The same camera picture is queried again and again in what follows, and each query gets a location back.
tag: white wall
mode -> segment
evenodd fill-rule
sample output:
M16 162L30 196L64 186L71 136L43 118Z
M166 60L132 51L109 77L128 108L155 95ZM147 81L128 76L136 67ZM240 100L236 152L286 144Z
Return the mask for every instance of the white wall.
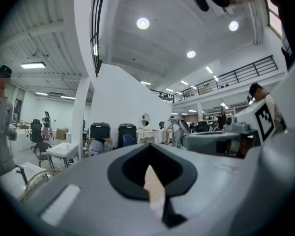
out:
M23 105L21 109L21 120L31 123L33 119L39 119L45 117L45 111L49 112L52 120L53 130L57 128L68 128L69 131L72 129L72 113L73 113L72 102L55 101L49 99L43 99L36 97L33 93L26 91ZM90 104L85 105L84 120L89 123L90 117Z
M94 85L90 121L106 122L111 127L114 146L118 145L118 126L132 123L139 126L145 112L152 128L171 115L171 107L148 88L141 85L120 67L103 64Z

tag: chair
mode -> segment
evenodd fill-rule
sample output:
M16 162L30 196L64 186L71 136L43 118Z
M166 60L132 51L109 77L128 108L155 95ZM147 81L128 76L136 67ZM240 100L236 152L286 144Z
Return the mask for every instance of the chair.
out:
M42 124L39 123L39 120L33 120L33 122L30 124L30 127L31 127L31 134L29 135L30 140L33 143L41 143L42 141L44 141L43 136L41 135Z
M45 160L48 160L48 156L49 156L49 159L50 159L50 162L53 166L53 169L55 168L54 167L54 163L52 161L52 155L48 155L48 154L43 154L42 153L46 153L46 150L51 148L52 146L49 144L49 143L45 143L45 142L41 142L41 143L37 143L34 147L34 153L38 159L38 165L40 166L41 162L42 161L45 161Z
M123 138L123 147L131 146L135 144L135 139L130 134L124 134Z

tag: white desk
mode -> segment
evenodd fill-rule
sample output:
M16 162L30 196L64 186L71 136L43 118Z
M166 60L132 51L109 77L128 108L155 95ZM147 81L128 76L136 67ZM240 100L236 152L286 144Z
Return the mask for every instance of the white desk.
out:
M21 167L24 168L27 180L30 180L31 177L35 174L44 171L44 169L37 167L29 162L22 164ZM1 176L0 186L3 190L5 190L11 196L20 201L24 197L26 185L24 183L22 175L20 173L16 173L16 171L19 170L19 168L15 168L14 170Z
M63 159L65 167L68 168L68 160L71 158L78 156L79 158L79 150L77 144L68 144L68 143L61 143L52 148L46 150L48 155L52 155L55 158Z

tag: table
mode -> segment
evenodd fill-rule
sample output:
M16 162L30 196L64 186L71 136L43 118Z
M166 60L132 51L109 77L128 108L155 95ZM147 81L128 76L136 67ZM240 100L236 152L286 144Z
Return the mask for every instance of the table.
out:
M46 150L48 155L55 158L63 159L64 167L68 168L68 160L77 156L79 158L78 144L61 143Z

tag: black trash can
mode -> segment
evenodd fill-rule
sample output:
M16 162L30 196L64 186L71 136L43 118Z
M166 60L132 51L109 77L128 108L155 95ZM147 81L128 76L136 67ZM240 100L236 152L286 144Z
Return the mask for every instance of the black trash can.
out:
M118 128L118 148L123 147L123 135L129 134L134 138L135 144L137 144L137 127L130 123L120 124Z
M93 123L90 126L90 138L110 138L110 125L108 123Z

